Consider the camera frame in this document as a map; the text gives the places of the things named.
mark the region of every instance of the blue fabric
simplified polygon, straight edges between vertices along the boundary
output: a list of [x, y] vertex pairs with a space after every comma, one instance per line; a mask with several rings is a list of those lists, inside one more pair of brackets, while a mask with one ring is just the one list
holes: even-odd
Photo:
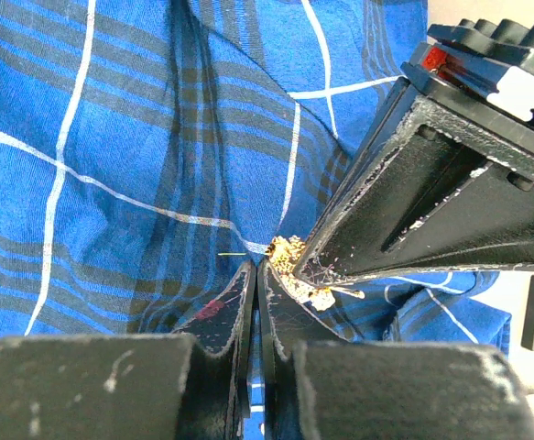
[[[274, 235], [305, 238], [426, 18], [423, 0], [0, 2], [0, 336], [170, 332]], [[506, 318], [455, 296], [496, 275], [444, 277], [321, 316], [354, 341], [395, 320], [463, 339], [428, 286], [504, 349]]]

